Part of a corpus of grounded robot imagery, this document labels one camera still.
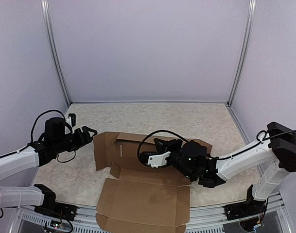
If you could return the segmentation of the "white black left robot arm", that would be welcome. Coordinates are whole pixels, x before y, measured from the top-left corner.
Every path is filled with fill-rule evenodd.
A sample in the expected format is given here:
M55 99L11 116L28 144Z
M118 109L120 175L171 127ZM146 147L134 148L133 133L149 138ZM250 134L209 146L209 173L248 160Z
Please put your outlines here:
M30 168L41 167L58 159L63 152L76 152L92 142L97 131L87 126L75 129L74 115L52 117L45 122L44 133L37 141L0 156L0 181ZM42 184L28 187L0 186L0 209L37 206L50 216L60 212L56 194Z

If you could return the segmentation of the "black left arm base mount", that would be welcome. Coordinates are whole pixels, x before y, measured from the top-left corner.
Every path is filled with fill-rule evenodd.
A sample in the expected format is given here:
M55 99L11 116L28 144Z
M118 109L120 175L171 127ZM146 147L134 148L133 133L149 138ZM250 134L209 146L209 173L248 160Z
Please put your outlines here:
M78 207L71 204L56 202L52 207L35 206L34 211L45 216L74 221Z

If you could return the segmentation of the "brown cardboard box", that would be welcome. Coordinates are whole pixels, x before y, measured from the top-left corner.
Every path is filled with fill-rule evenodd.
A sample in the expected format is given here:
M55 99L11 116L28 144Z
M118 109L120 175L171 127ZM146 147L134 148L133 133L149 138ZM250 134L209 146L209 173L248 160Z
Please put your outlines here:
M99 227L112 233L182 233L190 220L190 181L173 167L140 163L154 151L143 134L104 132L93 138L96 169L110 168L97 207Z

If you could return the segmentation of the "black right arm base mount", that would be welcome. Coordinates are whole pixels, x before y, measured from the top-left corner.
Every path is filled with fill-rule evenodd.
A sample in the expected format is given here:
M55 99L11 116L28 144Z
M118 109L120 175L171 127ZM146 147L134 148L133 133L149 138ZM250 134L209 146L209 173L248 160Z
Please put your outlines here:
M255 200L252 194L253 185L247 190L246 200L235 204L228 204L224 207L227 220L235 220L257 214L264 214L267 210L267 201Z

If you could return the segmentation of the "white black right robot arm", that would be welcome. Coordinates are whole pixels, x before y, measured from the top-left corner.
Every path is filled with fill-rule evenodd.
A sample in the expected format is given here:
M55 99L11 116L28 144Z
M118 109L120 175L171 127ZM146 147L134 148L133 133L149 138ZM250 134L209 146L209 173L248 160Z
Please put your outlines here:
M247 216L259 209L260 201L265 201L286 176L296 172L296 130L277 122L269 123L252 143L219 157L212 157L207 147L181 136L170 141L156 138L154 142L157 152L148 157L148 166L172 166L190 182L207 188L225 184L245 170L273 161L252 186L251 197L241 204L241 212Z

